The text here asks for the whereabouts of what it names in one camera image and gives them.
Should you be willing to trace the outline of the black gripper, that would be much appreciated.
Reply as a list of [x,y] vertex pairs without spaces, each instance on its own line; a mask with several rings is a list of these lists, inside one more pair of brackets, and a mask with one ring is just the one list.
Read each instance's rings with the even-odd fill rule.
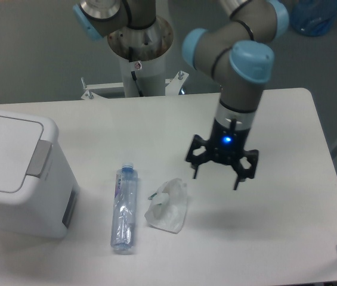
[[208,140],[195,134],[185,157],[186,162],[190,163],[194,170],[193,179],[197,178],[200,165],[209,161],[232,166],[237,175],[234,190],[237,190],[239,183],[253,179],[259,151],[244,150],[248,135],[249,129],[235,130],[234,124],[231,129],[226,128],[216,120]]

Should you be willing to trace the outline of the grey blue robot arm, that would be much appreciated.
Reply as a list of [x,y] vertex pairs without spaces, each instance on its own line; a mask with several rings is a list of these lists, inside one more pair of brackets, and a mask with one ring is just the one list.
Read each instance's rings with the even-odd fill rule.
[[[245,143],[266,83],[274,52],[269,43],[287,30],[289,15],[279,1],[221,1],[229,22],[217,31],[194,29],[183,40],[185,62],[221,88],[208,139],[195,135],[186,155],[193,169],[213,161],[230,166],[237,182],[252,179],[258,150]],[[120,59],[126,97],[165,95],[164,67],[172,27],[155,1],[80,1],[73,12],[93,40],[106,38]]]

